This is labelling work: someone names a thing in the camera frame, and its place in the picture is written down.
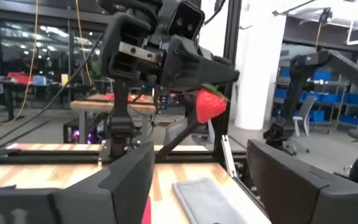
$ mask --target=gray cloth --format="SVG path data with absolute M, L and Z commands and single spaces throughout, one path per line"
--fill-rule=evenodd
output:
M 208 178 L 172 184 L 191 224 L 245 224 L 215 183 Z

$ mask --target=wooden table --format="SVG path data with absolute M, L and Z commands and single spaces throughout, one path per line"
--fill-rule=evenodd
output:
M 56 150 L 99 150 L 99 145 L 72 144 L 12 144 L 11 148 Z M 176 151 L 202 151 L 203 146 L 178 146 Z M 97 164 L 75 165 L 0 165 L 0 187 L 17 185 L 17 188 L 66 188 L 99 171 Z M 203 177 L 212 179 L 222 190 L 228 201 L 239 210 L 248 224 L 271 224 L 253 201 L 228 176 L 219 164 L 156 164 L 150 199 L 152 202 L 153 224 L 184 224 L 188 219 L 184 214 L 172 184 L 196 180 Z
M 95 94 L 87 97 L 87 100 L 105 100 L 106 95 Z M 153 98 L 151 96 L 145 96 L 146 102 L 153 103 Z M 108 113 L 113 110 L 113 102 L 97 102 L 97 101 L 81 101 L 75 100 L 70 103 L 70 108 L 79 111 L 79 129 L 80 129 L 80 138 L 79 142 L 84 144 L 86 143 L 86 119 L 87 112 L 95 111 L 99 113 Z M 147 140 L 147 125 L 148 125 L 148 116 L 155 113 L 154 105 L 128 105 L 129 113 L 136 113 L 142 115 L 142 141 Z

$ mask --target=red object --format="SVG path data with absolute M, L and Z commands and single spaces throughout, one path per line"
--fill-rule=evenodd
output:
M 150 202 L 150 197 L 147 198 L 146 207 L 144 208 L 142 224 L 151 224 L 152 223 L 152 204 Z
M 136 98 L 135 95 L 128 95 L 128 101 L 133 101 Z M 114 93 L 107 94 L 104 96 L 105 100 L 114 100 Z M 144 95 L 142 95 L 139 99 L 136 100 L 136 102 L 147 102 L 147 99 Z
M 18 84 L 28 84 L 28 82 L 33 82 L 34 78 L 28 75 L 25 75 L 21 72 L 8 72 L 7 76 L 9 78 L 14 78 L 16 80 L 16 83 Z
M 208 90 L 200 90 L 196 98 L 196 114 L 199 123 L 206 123 L 226 111 L 227 101 Z

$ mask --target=strawberry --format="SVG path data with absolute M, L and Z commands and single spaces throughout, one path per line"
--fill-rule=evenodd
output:
M 225 112 L 227 100 L 209 90 L 201 89 L 196 98 L 196 114 L 199 123 L 206 123 Z

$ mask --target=yellow cable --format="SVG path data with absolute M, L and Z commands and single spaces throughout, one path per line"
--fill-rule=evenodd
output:
M 317 37 L 316 37 L 316 49 L 315 49 L 316 52 L 318 50 L 318 42 L 320 39 L 321 28 L 323 28 L 323 23 L 320 22 L 320 24 L 318 25 Z
M 25 86 L 25 92 L 24 92 L 22 106 L 21 106 L 19 112 L 16 114 L 16 116 L 12 120 L 2 122 L 2 123 L 0 123 L 0 126 L 4 126 L 4 125 L 10 124 L 10 123 L 16 121 L 18 119 L 18 117 L 22 114 L 24 106 L 25 106 L 25 103 L 27 101 L 27 93 L 29 92 L 30 80 L 31 80 L 31 77 L 32 77 L 32 69 L 34 67 L 35 50 L 36 50 L 36 47 L 37 47 L 38 5 L 39 5 L 39 0 L 36 0 L 35 1 L 35 22 L 34 22 L 35 23 L 35 25 L 34 25 L 35 26 L 34 46 L 33 46 L 33 49 L 32 49 L 32 58 L 31 58 L 29 79 L 28 79 L 27 84 Z
M 78 9 L 78 0 L 75 0 L 75 8 L 76 8 L 76 12 L 77 12 L 78 30 L 80 31 L 81 47 L 82 47 L 82 54 L 84 56 L 86 73 L 88 74 L 89 83 L 92 84 L 92 78 L 91 78 L 90 71 L 88 68 L 88 63 L 86 63 L 86 55 L 85 55 L 85 48 L 84 48 L 84 42 L 83 42 L 84 39 L 82 38 L 80 10 Z

